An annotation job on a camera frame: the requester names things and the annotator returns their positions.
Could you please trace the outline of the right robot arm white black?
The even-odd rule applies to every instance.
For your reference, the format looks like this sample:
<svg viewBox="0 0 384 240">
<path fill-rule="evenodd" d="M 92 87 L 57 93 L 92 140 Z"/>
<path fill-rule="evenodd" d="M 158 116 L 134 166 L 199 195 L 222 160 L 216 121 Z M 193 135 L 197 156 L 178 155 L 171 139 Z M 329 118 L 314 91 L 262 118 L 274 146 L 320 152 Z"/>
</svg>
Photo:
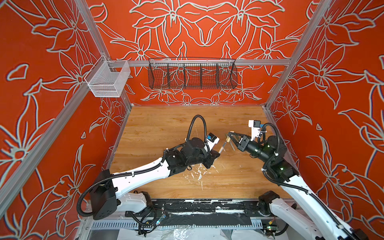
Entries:
<svg viewBox="0 0 384 240">
<path fill-rule="evenodd" d="M 306 240 L 366 240 L 361 229 L 353 229 L 339 218 L 306 184 L 299 172 L 284 159 L 286 146 L 279 135 L 267 140 L 253 140 L 248 135 L 228 133 L 234 145 L 252 158 L 263 161 L 262 173 L 280 186 L 306 213 L 297 212 L 273 192 L 264 196 L 260 208 L 263 215 L 272 214 L 283 220 Z"/>
</svg>

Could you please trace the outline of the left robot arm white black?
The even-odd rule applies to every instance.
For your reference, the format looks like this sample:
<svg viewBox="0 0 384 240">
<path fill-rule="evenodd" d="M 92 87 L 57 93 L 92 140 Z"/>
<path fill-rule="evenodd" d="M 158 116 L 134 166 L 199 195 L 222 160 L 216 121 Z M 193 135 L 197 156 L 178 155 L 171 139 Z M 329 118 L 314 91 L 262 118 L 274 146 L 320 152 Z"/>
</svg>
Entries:
<svg viewBox="0 0 384 240">
<path fill-rule="evenodd" d="M 148 193 L 134 194 L 137 188 L 156 180 L 165 179 L 202 164 L 209 169 L 220 153 L 213 148 L 220 139 L 209 134 L 203 141 L 192 138 L 184 144 L 164 151 L 163 156 L 144 166 L 111 174 L 102 171 L 90 188 L 92 217 L 104 219 L 115 211 L 139 213 L 152 206 Z"/>
</svg>

